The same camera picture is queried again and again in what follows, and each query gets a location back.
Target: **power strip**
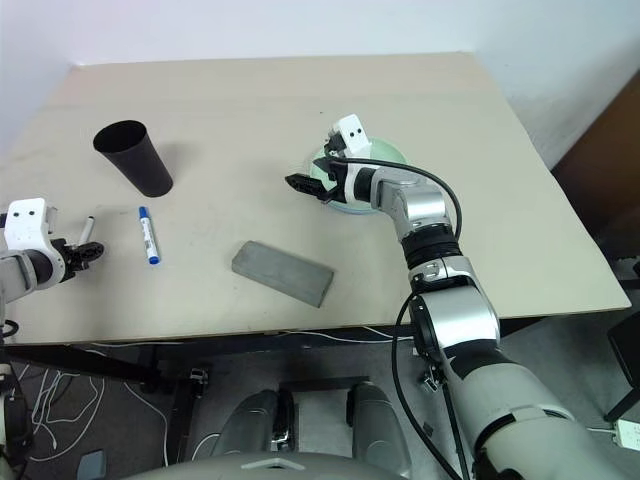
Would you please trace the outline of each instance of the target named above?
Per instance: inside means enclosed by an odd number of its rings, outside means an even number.
[[[640,452],[640,423],[617,420],[613,427],[616,431],[613,441],[618,446]]]

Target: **black paper cup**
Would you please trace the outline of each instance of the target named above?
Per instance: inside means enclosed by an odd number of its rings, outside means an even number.
[[[93,148],[107,157],[143,195],[159,197],[171,190],[171,175],[144,124],[123,120],[104,127],[93,138]]]

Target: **white wall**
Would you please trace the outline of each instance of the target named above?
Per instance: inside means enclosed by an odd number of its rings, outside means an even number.
[[[2,22],[4,148],[69,62],[465,50],[489,69],[551,167],[640,66],[636,0],[5,3],[13,18]]]

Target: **gray block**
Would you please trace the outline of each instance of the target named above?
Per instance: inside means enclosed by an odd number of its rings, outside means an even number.
[[[333,279],[333,270],[324,265],[253,241],[238,251],[231,269],[314,307],[320,307]]]

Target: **table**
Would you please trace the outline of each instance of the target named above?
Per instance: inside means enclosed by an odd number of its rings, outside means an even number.
[[[445,179],[461,247],[501,318],[629,306],[597,246],[472,55],[206,60],[74,68],[0,168],[0,206],[42,196],[73,241],[88,215],[106,253],[8,309],[14,341],[71,343],[390,324],[409,284],[383,214],[346,215],[295,193],[332,123]],[[92,149],[103,126],[147,125],[175,185],[143,197]],[[148,265],[138,206],[162,256]],[[316,309],[240,277],[247,240],[335,269]]]

